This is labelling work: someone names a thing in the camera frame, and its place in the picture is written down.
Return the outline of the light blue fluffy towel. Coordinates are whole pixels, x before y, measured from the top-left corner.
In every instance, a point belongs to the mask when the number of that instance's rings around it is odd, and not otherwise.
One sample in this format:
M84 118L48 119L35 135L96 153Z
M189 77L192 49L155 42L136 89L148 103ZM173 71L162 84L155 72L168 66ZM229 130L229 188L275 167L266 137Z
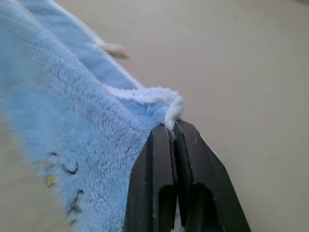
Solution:
M130 171L182 96L142 86L53 0L0 0L0 109L74 232L122 232Z

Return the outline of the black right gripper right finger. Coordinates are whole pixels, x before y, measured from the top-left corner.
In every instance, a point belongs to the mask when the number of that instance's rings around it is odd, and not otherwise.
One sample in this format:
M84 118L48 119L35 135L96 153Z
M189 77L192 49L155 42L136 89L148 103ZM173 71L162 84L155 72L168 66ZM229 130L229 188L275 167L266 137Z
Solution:
M174 127L174 161L185 232L251 232L226 168L190 123Z

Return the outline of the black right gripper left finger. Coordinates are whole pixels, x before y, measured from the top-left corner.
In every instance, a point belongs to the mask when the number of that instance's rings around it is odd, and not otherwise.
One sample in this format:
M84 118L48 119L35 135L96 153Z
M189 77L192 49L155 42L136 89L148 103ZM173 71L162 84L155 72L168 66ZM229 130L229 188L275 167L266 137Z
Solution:
M135 161L129 180L123 232L171 232L177 193L170 134L156 126Z

